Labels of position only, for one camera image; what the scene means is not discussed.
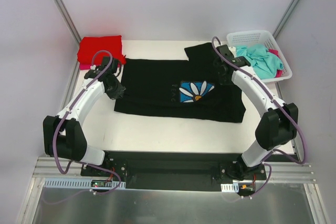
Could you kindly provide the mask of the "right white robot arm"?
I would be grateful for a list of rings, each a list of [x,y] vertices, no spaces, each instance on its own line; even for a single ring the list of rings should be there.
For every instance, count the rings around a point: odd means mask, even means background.
[[[225,168],[226,176],[231,179],[248,179],[276,148],[296,137],[298,107],[271,93],[250,63],[244,57],[234,57],[227,45],[214,46],[213,51],[216,55],[213,65],[220,85],[244,93],[259,113],[255,140],[236,162]]]

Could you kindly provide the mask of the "black daisy print t-shirt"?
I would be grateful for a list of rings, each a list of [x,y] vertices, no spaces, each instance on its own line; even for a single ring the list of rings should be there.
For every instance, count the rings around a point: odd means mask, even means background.
[[[219,82],[220,58],[211,43],[184,49],[187,60],[128,59],[123,68],[123,97],[116,112],[171,118],[241,123],[246,112],[242,91]]]

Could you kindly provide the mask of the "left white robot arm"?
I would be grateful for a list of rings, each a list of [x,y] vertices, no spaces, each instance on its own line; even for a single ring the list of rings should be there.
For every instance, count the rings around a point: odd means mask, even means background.
[[[43,121],[45,153],[75,162],[93,164],[92,169],[99,176],[110,173],[111,164],[105,160],[105,151],[88,144],[82,125],[94,104],[101,96],[111,100],[123,96],[125,87],[115,73],[121,71],[119,60],[103,57],[99,66],[93,66],[85,74],[80,89],[70,102],[55,116]]]

